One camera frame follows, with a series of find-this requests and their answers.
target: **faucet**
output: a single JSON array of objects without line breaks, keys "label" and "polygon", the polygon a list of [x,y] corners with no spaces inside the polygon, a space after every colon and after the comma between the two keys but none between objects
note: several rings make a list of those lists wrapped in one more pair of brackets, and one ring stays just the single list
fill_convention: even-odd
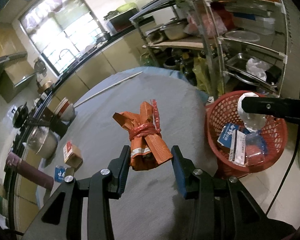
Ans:
[{"label": "faucet", "polygon": [[64,51],[64,50],[68,50],[70,53],[71,53],[71,55],[74,57],[74,60],[75,61],[77,61],[78,63],[80,62],[80,60],[79,59],[77,59],[77,57],[71,52],[71,50],[69,50],[69,49],[63,49],[62,51],[60,51],[60,54],[59,54],[59,59],[61,60],[61,53]]}]

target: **window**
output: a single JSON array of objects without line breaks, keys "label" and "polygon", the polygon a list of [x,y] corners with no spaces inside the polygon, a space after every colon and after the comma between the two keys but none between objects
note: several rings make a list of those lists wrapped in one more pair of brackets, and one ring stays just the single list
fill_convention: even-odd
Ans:
[{"label": "window", "polygon": [[104,31],[82,0],[39,0],[19,20],[58,75]]}]

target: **red plastic string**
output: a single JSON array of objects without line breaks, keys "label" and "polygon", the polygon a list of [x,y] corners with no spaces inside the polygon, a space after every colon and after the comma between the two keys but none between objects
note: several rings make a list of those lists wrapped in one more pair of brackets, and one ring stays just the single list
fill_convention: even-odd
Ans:
[{"label": "red plastic string", "polygon": [[144,123],[136,128],[129,130],[129,140],[132,141],[134,138],[137,137],[144,137],[150,134],[160,134],[160,118],[159,118],[159,111],[157,107],[157,102],[153,99],[152,100],[152,112],[154,116],[154,123]]}]

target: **small cardboard box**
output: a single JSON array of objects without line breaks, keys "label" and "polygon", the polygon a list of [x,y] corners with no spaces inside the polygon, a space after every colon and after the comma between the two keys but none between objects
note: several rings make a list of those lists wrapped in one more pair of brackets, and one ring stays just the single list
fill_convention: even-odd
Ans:
[{"label": "small cardboard box", "polygon": [[73,145],[71,141],[67,141],[66,145],[63,147],[63,158],[65,164],[73,168],[77,168],[83,161],[80,149]]}]

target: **shelving rack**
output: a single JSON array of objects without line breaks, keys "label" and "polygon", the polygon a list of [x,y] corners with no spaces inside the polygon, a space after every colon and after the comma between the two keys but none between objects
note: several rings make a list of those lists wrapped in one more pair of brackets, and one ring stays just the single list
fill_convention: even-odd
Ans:
[{"label": "shelving rack", "polygon": [[[283,52],[276,51],[271,48],[261,46],[261,45],[255,44],[255,43],[251,43],[251,42],[247,42],[247,41],[238,41],[238,40],[234,40],[234,39],[230,39],[230,38],[221,36],[218,32],[216,19],[213,15],[213,11],[212,11],[210,4],[212,2],[231,2],[231,1],[250,1],[250,2],[256,2],[259,4],[275,5],[279,10],[281,10],[281,13],[284,15],[285,29],[286,29],[285,30],[285,32],[286,32],[285,33],[285,37],[286,37],[285,52],[283,53]],[[176,4],[175,0],[159,0],[155,3],[153,3],[152,5],[146,7],[145,9],[141,10],[138,14],[134,15],[132,18],[130,18],[130,21],[132,22],[132,24],[139,31],[140,36],[143,39],[145,46],[149,50],[149,53],[150,53],[151,57],[153,58],[156,66],[159,66],[159,63],[154,55],[154,51],[153,51],[154,48],[172,47],[172,48],[186,48],[186,49],[202,50],[206,55],[208,69],[209,69],[209,75],[210,75],[209,82],[211,85],[211,93],[212,93],[211,96],[213,96],[214,99],[217,99],[218,98],[218,83],[219,82],[221,83],[221,90],[222,90],[221,93],[222,94],[225,93],[225,77],[227,75],[235,76],[237,79],[239,79],[245,83],[248,83],[248,84],[251,83],[248,80],[245,80],[237,75],[234,75],[233,73],[227,71],[227,69],[226,69],[222,45],[225,42],[230,42],[230,43],[235,42],[235,43],[239,43],[244,46],[253,47],[256,50],[258,50],[258,52],[260,52],[266,56],[273,57],[273,55],[275,55],[275,57],[278,60],[281,60],[283,62],[279,91],[277,93],[277,96],[280,96],[281,90],[282,90],[282,85],[283,85],[283,80],[284,80],[284,76],[285,76],[287,60],[288,60],[288,56],[287,56],[287,54],[288,54],[288,22],[287,22],[285,6],[284,6],[284,3],[282,0],[279,0],[279,2],[269,1],[269,0],[187,0],[186,3],[188,4],[188,10],[189,10],[188,13],[191,13],[191,15],[195,16],[194,20],[198,27],[200,37],[189,37],[189,38],[185,38],[185,39],[178,40],[178,41],[164,41],[159,44],[149,44],[147,42],[145,35],[143,34],[143,32],[141,31],[141,29],[138,25],[138,18],[140,18],[141,16],[144,16],[144,15],[147,15],[149,13],[152,13],[154,11],[158,11],[160,9],[167,8],[167,7],[172,7],[173,12],[176,14],[175,9],[173,7]],[[200,15],[199,9],[198,9],[199,4],[201,4],[201,5],[203,4],[208,17],[213,22],[213,25],[215,28],[215,36],[212,39],[209,39],[208,35],[206,33],[206,29],[202,22],[202,17]],[[212,51],[211,51],[211,47],[210,47],[211,45],[214,46],[215,48],[217,48],[218,61],[212,60]],[[248,73],[245,73],[244,75],[246,77],[250,77]],[[272,88],[269,86],[264,86],[264,88],[266,88],[272,92],[275,91],[274,87],[275,86],[273,86]]]}]

